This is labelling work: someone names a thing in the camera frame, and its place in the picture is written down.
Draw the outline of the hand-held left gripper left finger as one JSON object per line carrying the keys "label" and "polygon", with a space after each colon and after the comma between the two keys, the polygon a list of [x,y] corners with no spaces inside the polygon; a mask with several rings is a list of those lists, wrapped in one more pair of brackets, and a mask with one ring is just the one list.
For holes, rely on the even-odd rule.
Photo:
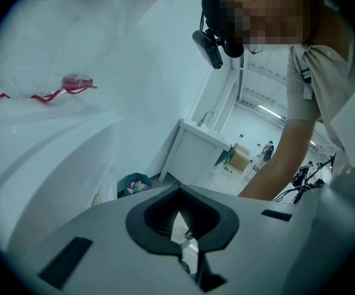
{"label": "hand-held left gripper left finger", "polygon": [[[16,269],[41,295],[201,295],[177,257],[150,254],[127,233],[128,212],[164,190],[159,187],[86,210],[35,246]],[[38,275],[76,237],[92,245],[62,289],[56,289]]]}

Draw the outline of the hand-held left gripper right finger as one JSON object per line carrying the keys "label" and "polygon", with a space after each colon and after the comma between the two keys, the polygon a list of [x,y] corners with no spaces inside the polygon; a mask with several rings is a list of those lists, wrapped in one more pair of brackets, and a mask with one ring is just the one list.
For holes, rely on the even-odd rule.
{"label": "hand-held left gripper right finger", "polygon": [[177,205],[199,248],[197,273],[181,278],[178,295],[315,293],[315,191],[291,205],[180,186]]}

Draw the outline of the person's right forearm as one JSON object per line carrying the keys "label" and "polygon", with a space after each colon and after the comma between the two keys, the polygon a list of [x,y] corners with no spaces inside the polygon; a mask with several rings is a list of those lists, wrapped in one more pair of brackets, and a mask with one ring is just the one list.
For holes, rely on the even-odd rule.
{"label": "person's right forearm", "polygon": [[240,197],[273,200],[292,180],[310,148],[315,123],[288,120],[273,157],[256,173]]}

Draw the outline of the dark round waste basket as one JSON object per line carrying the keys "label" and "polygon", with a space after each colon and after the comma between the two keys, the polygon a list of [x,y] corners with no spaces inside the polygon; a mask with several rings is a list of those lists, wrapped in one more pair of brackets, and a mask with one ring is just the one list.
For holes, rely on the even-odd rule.
{"label": "dark round waste basket", "polygon": [[137,194],[130,189],[130,183],[138,180],[141,180],[144,184],[148,185],[150,189],[152,189],[152,180],[147,175],[140,174],[140,173],[132,173],[127,175],[121,181],[118,182],[117,198],[126,197],[132,194]]}

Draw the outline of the white plastic bottle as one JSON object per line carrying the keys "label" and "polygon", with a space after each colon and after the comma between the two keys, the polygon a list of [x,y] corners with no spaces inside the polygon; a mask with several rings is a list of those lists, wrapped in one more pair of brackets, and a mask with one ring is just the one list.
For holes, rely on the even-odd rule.
{"label": "white plastic bottle", "polygon": [[130,183],[130,189],[134,193],[138,193],[138,192],[149,190],[150,187],[148,185],[144,184],[141,180],[138,180],[138,181],[133,181]]}

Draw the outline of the brown cardboard box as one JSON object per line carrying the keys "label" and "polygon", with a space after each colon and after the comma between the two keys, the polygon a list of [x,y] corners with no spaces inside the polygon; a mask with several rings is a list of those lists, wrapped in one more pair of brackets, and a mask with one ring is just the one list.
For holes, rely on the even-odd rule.
{"label": "brown cardboard box", "polygon": [[228,164],[237,170],[244,172],[250,163],[250,151],[240,144],[237,144]]}

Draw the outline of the dark green container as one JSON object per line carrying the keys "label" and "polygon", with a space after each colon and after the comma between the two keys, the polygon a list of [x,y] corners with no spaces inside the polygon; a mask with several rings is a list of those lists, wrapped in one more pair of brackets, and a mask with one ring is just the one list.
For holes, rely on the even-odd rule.
{"label": "dark green container", "polygon": [[217,162],[214,164],[214,166],[218,166],[222,162],[227,162],[228,159],[233,155],[233,152],[236,149],[237,144],[235,143],[234,145],[231,145],[229,150],[227,151],[222,151],[222,154],[218,158]]}

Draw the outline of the white sink cabinet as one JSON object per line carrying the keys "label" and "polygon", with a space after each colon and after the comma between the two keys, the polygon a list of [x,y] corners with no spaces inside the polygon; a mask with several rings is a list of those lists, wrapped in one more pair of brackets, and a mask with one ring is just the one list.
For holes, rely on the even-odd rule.
{"label": "white sink cabinet", "polygon": [[167,174],[185,185],[200,185],[230,143],[218,132],[199,127],[190,119],[180,119],[179,130],[159,176]]}

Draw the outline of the long ceiling light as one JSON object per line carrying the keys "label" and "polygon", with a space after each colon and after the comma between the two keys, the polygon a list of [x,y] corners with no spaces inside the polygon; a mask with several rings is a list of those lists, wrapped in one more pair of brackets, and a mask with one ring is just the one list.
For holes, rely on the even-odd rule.
{"label": "long ceiling light", "polygon": [[267,112],[267,113],[273,115],[274,117],[276,117],[276,118],[278,118],[278,119],[282,119],[282,118],[283,118],[282,116],[280,116],[280,115],[277,114],[276,112],[274,112],[274,111],[272,111],[272,110],[266,108],[265,106],[262,106],[261,104],[258,104],[257,107],[258,107],[259,109],[261,109],[261,110],[263,110],[263,111],[265,111],[265,112]]}

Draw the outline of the chrome sink faucet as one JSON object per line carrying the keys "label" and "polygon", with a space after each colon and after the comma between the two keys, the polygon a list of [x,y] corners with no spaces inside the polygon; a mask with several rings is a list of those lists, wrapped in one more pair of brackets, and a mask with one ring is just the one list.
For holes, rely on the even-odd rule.
{"label": "chrome sink faucet", "polygon": [[198,127],[201,127],[201,126],[204,124],[204,122],[205,122],[206,117],[207,117],[208,114],[210,114],[210,115],[213,117],[213,119],[216,118],[216,115],[215,115],[215,113],[214,113],[213,111],[208,111],[208,112],[206,112],[206,113],[203,115],[203,117],[202,117],[202,118],[200,119],[200,121],[197,123],[197,126],[198,126]]}

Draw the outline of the person's beige shirt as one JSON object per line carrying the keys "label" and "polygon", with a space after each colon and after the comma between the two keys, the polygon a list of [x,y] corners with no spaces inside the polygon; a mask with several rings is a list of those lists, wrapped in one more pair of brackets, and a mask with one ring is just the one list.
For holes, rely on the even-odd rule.
{"label": "person's beige shirt", "polygon": [[338,147],[333,174],[351,164],[331,121],[355,93],[355,33],[348,61],[310,39],[290,47],[287,66],[287,120],[322,122],[331,142]]}

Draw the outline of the clear plastic bag red print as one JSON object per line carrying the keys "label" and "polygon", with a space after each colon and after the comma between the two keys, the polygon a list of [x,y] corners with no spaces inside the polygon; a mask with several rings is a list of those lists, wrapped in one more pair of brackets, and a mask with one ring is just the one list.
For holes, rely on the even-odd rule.
{"label": "clear plastic bag red print", "polygon": [[49,95],[88,77],[156,0],[17,0],[0,22],[0,94]]}

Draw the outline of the person's neck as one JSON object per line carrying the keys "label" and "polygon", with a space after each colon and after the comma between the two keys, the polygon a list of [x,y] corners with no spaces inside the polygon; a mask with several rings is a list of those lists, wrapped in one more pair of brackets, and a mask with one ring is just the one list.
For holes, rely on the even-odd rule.
{"label": "person's neck", "polygon": [[322,5],[318,11],[318,23],[310,37],[310,42],[327,46],[348,61],[353,40],[354,32],[346,19],[329,6]]}

